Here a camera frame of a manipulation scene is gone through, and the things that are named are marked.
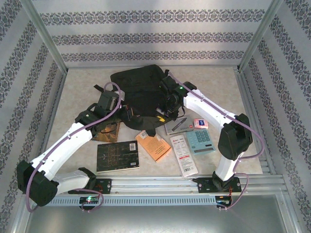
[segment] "book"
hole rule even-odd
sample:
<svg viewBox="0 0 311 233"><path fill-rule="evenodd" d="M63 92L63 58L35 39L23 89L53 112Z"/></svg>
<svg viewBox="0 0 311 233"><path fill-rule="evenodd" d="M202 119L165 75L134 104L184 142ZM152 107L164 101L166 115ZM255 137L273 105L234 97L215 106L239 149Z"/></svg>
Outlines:
<svg viewBox="0 0 311 233"><path fill-rule="evenodd" d="M97 172L139 168L137 141L100 144L97 146Z"/></svg>
<svg viewBox="0 0 311 233"><path fill-rule="evenodd" d="M117 142L120 123L109 124L104 130L96 134L92 140L100 142Z"/></svg>
<svg viewBox="0 0 311 233"><path fill-rule="evenodd" d="M145 130L138 134L135 139L156 162L159 162L172 150L171 146L159 135L150 137Z"/></svg>
<svg viewBox="0 0 311 233"><path fill-rule="evenodd" d="M167 135L193 131L193 119L190 115L186 115L184 117L177 118L175 121L169 121L164 125L164 127Z"/></svg>

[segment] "speckled tabletop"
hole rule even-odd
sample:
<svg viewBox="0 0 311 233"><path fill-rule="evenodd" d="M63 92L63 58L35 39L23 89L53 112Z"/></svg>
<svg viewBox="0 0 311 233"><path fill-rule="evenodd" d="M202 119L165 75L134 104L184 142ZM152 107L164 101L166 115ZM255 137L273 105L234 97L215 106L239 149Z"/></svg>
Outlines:
<svg viewBox="0 0 311 233"><path fill-rule="evenodd" d="M97 102L100 92L93 86L104 86L110 81L110 75L132 67L116 67L101 69L69 69L65 86L58 105L55 120L48 142L50 147L72 125L78 114L92 103ZM206 97L210 98L224 109L240 114L245 113L236 78L231 67L161 67L169 69L180 81L190 81L196 85ZM194 118L200 118L195 112L186 110ZM127 128L123 123L120 126L118 142L134 140L140 131ZM157 134L169 144L164 126L156 129ZM214 145L218 144L219 133L213 126L209 126L209 134ZM59 173L75 171L79 167L86 167L96 173L97 145L103 142L89 141L80 147L60 168ZM181 175L174 151L156 163L150 155L138 145L139 169L101 173L102 175L122 176L168 176ZM256 153L254 143L250 146L245 156ZM204 155L194 155L193 159L199 174L212 174L218 165L221 154L215 151ZM237 172L248 174L262 174L258 158L243 161L239 164Z"/></svg>

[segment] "white label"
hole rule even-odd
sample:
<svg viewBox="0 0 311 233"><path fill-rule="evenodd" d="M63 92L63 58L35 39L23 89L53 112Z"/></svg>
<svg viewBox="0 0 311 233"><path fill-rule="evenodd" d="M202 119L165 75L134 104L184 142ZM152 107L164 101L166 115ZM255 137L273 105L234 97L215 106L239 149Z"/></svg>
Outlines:
<svg viewBox="0 0 311 233"><path fill-rule="evenodd" d="M136 144L135 143L130 143L130 151L132 151L132 150L136 150Z"/></svg>
<svg viewBox="0 0 311 233"><path fill-rule="evenodd" d="M184 136L178 135L170 139L183 176L186 177L198 173Z"/></svg>
<svg viewBox="0 0 311 233"><path fill-rule="evenodd" d="M147 132L146 132L146 131L141 132L141 133L140 133L140 137L141 137L142 139L145 139L146 137L148 137Z"/></svg>

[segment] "gray floor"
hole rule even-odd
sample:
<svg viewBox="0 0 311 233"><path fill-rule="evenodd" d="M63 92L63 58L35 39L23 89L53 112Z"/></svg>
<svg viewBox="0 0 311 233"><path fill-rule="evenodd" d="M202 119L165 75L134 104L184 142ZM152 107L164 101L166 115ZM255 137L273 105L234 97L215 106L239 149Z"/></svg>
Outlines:
<svg viewBox="0 0 311 233"><path fill-rule="evenodd" d="M231 210L215 206L44 207L30 218L27 233L283 233L274 196L245 196Z"/></svg>

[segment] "black book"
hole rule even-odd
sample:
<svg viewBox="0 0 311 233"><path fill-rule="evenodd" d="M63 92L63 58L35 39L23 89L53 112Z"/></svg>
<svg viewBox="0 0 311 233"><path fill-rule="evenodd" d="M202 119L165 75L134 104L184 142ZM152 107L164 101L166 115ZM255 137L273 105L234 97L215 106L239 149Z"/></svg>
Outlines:
<svg viewBox="0 0 311 233"><path fill-rule="evenodd" d="M137 141L97 146L97 172L139 168Z"/></svg>

